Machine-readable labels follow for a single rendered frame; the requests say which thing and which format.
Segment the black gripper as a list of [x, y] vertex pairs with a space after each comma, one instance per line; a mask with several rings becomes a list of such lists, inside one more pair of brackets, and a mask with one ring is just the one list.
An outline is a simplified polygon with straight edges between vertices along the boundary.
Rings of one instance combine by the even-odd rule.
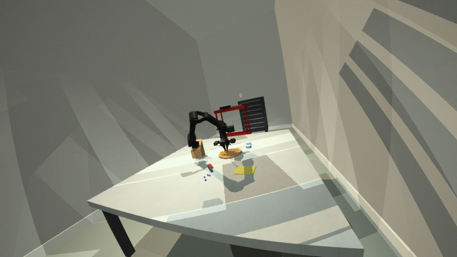
[[[227, 134], [220, 135], [220, 139], [221, 139], [221, 137], [225, 137], [225, 136], [227, 137]], [[235, 138], [232, 138], [232, 139], [230, 139], [230, 140], [228, 141], [228, 143], [226, 143], [226, 147], [225, 147], [225, 145], [220, 145], [220, 146], [222, 146], [222, 147], [224, 148], [225, 151], [226, 151], [226, 150], [228, 151], [228, 145], [229, 145], [230, 143], [235, 143], [235, 142], [236, 142], [236, 139], [235, 139]], [[218, 144], [220, 144], [220, 142], [219, 142], [219, 141], [215, 141], [213, 144], [214, 144], [214, 146], [217, 146]]]

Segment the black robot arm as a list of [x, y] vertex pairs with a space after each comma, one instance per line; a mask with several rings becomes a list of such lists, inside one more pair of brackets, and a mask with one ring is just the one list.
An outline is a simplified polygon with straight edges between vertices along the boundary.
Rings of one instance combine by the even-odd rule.
[[[201, 119], [198, 119], [198, 115], [201, 115], [203, 116]], [[199, 141], [196, 141], [196, 136], [195, 136], [195, 125], [197, 123], [201, 123], [203, 121], [208, 121], [210, 122], [211, 124], [215, 125], [217, 127], [216, 130], [219, 130], [219, 134], [220, 135], [224, 135], [226, 134], [226, 132], [230, 133], [230, 132], [234, 132], [234, 126], [231, 125], [231, 126], [227, 126], [226, 123], [224, 123], [224, 121], [221, 121], [221, 120], [217, 120], [216, 118], [214, 118], [213, 116], [211, 116], [210, 114], [208, 114], [207, 112], [201, 112], [201, 111], [192, 111], [189, 113], [189, 119], [190, 119], [190, 130], [189, 130], [189, 134], [188, 134], [188, 147], [192, 147], [193, 149], [196, 149], [198, 148], [199, 146]], [[220, 140], [220, 145], [226, 145], [226, 143], [228, 143], [229, 140], [228, 138], [225, 136], [225, 137], [221, 137], [221, 140]]]

